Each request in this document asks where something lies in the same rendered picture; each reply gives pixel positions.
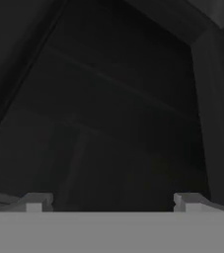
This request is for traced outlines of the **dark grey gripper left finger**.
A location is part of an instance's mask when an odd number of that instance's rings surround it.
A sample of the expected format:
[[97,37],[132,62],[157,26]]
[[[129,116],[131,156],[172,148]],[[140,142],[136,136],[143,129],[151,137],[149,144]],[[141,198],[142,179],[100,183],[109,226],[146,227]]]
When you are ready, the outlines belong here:
[[43,212],[53,211],[53,194],[27,193],[23,197],[0,193],[0,211],[6,212]]

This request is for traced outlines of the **black microwave door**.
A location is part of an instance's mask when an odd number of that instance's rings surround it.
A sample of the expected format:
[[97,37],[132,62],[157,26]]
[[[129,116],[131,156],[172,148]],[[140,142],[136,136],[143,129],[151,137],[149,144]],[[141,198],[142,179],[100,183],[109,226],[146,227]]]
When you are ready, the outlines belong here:
[[124,0],[69,0],[0,126],[0,193],[170,211],[207,190],[190,48]]

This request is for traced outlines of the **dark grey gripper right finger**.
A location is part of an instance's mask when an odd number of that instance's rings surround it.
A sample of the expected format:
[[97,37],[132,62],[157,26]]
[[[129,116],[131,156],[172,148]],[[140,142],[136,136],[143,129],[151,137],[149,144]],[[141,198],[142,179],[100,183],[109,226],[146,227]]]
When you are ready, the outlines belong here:
[[174,212],[221,212],[224,206],[212,203],[199,193],[175,193]]

